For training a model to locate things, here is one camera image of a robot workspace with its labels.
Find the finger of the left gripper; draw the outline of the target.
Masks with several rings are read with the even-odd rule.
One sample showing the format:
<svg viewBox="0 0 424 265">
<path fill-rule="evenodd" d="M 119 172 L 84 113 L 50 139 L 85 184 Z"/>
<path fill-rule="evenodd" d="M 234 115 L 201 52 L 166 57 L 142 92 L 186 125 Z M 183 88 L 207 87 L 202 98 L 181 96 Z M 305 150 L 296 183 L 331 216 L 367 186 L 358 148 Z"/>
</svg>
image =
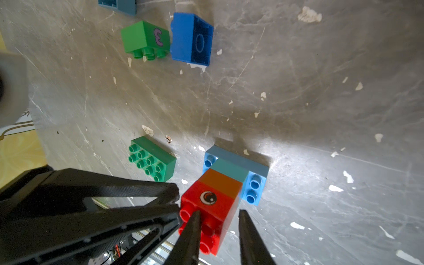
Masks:
<svg viewBox="0 0 424 265">
<path fill-rule="evenodd" d="M 24 171 L 1 188 L 1 218 L 65 215 L 84 212 L 97 197 L 151 197 L 159 204 L 176 202 L 174 183 L 137 181 L 67 168 L 43 166 Z"/>
<path fill-rule="evenodd" d="M 116 260 L 142 264 L 180 226 L 176 204 L 115 208 L 96 212 L 15 219 L 1 222 L 1 264 L 49 265 L 77 256 L 89 259 L 122 237 L 150 233 Z"/>
</svg>

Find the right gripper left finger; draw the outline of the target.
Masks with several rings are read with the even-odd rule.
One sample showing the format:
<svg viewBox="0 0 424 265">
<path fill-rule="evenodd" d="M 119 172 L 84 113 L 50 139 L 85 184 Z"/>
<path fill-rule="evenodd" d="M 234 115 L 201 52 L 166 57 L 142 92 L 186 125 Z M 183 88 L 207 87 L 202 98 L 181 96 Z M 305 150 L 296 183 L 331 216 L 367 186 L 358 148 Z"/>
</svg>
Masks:
<svg viewBox="0 0 424 265">
<path fill-rule="evenodd" d="M 201 242 L 201 212 L 192 214 L 164 265 L 197 265 Z"/>
</svg>

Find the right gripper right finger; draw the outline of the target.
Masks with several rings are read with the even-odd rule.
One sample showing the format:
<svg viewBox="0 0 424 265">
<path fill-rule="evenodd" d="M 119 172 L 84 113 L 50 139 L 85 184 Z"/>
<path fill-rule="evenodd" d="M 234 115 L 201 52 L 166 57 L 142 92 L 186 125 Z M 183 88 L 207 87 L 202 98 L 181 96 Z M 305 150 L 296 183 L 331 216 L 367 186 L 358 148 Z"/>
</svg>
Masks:
<svg viewBox="0 0 424 265">
<path fill-rule="evenodd" d="M 276 265 L 246 210 L 238 216 L 242 265 Z"/>
</svg>

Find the red 2x2 brick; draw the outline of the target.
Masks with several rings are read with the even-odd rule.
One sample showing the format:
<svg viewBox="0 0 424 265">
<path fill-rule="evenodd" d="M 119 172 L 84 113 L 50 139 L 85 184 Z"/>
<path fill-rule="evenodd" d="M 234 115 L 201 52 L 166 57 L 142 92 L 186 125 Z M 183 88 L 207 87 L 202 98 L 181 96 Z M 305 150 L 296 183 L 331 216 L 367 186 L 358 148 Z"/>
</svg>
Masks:
<svg viewBox="0 0 424 265">
<path fill-rule="evenodd" d="M 192 214 L 200 211 L 200 250 L 205 255 L 216 256 L 239 202 L 240 196 L 233 199 L 200 181 L 194 182 L 181 198 L 180 217 L 183 224 L 179 233 L 182 233 Z"/>
</svg>

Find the light blue 2x4 brick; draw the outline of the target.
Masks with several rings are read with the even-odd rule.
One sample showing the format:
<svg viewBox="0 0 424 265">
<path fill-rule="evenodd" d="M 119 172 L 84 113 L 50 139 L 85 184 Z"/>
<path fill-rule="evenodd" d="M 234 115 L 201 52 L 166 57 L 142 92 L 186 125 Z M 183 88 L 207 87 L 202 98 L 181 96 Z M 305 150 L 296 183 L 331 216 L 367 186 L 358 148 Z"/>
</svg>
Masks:
<svg viewBox="0 0 424 265">
<path fill-rule="evenodd" d="M 210 168 L 241 182 L 241 198 L 251 205 L 259 205 L 267 182 L 268 166 L 214 145 L 204 155 L 203 172 Z"/>
</svg>

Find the orange 2x2 brick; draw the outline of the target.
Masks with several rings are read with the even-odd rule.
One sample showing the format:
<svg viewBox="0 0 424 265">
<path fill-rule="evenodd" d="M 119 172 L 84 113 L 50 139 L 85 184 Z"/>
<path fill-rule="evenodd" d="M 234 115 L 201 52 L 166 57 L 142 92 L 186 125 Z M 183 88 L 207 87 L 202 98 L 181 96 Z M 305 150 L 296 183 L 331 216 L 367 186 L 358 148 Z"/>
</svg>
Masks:
<svg viewBox="0 0 424 265">
<path fill-rule="evenodd" d="M 213 169 L 208 169 L 203 173 L 199 181 L 233 199 L 241 194 L 243 187 L 241 182 Z"/>
</svg>

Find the teal 2x2 brick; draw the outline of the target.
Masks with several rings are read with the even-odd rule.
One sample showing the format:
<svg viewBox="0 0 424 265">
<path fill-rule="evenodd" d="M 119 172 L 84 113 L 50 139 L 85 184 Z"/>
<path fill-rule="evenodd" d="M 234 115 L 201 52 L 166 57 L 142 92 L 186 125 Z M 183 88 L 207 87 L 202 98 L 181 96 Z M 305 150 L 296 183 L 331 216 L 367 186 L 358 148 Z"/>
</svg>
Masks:
<svg viewBox="0 0 424 265">
<path fill-rule="evenodd" d="M 210 168 L 241 183 L 245 182 L 249 173 L 247 169 L 222 158 L 216 160 Z"/>
</svg>

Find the green 2x4 brick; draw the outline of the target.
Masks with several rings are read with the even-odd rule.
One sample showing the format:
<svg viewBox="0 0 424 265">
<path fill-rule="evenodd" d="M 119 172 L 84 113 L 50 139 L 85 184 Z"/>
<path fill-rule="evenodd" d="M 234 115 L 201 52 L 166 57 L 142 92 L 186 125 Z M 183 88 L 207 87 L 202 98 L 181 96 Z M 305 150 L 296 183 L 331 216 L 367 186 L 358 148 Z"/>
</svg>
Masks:
<svg viewBox="0 0 424 265">
<path fill-rule="evenodd" d="M 133 139 L 128 149 L 129 162 L 155 182 L 167 182 L 173 177 L 177 159 L 146 136 Z"/>
</svg>

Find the green 2x2 brick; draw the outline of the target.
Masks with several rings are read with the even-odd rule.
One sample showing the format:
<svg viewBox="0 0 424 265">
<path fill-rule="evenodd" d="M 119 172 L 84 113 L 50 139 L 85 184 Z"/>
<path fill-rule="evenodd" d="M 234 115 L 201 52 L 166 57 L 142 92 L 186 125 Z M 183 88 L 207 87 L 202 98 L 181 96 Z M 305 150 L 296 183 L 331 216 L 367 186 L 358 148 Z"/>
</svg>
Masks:
<svg viewBox="0 0 424 265">
<path fill-rule="evenodd" d="M 170 33 L 159 26 L 140 21 L 120 32 L 125 52 L 135 59 L 152 61 L 170 53 Z"/>
</svg>

